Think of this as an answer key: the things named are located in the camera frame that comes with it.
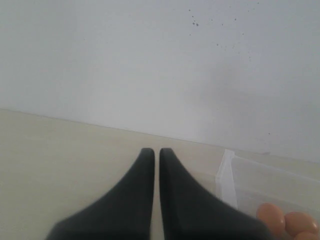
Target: clear plastic container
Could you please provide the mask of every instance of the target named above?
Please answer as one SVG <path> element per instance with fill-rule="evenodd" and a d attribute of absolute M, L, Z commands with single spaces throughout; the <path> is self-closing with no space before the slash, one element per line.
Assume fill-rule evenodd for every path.
<path fill-rule="evenodd" d="M 320 223 L 320 181 L 267 166 L 225 150 L 215 177 L 216 196 L 232 207 L 256 215 L 262 203 L 284 213 L 309 213 Z"/>

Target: wooden floor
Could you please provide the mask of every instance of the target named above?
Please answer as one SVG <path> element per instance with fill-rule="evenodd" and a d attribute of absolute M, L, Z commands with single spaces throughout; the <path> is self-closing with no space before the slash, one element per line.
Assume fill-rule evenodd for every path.
<path fill-rule="evenodd" d="M 0 110 L 0 239 L 43 240 L 58 220 L 105 194 L 141 148 L 173 148 L 209 191 L 224 148 Z M 318 164 L 238 151 L 241 157 L 320 180 Z M 152 239 L 164 239 L 156 166 Z"/>

